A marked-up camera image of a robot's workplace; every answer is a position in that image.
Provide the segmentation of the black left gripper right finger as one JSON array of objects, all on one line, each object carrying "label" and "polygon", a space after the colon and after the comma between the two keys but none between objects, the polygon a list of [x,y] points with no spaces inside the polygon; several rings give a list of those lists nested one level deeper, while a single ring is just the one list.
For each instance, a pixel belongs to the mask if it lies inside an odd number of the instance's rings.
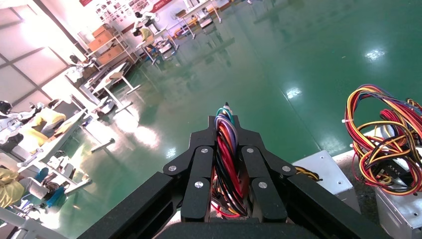
[{"label": "black left gripper right finger", "polygon": [[261,135],[235,117],[238,153],[249,179],[248,231],[258,239],[387,239],[378,225],[346,205],[264,146]]}]

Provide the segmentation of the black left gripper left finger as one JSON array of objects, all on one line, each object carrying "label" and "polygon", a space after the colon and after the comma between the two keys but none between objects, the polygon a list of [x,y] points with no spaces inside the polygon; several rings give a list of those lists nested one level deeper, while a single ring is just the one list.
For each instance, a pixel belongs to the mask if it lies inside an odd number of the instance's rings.
[{"label": "black left gripper left finger", "polygon": [[81,239],[204,239],[210,219],[216,129],[191,133],[188,149],[89,227]]}]

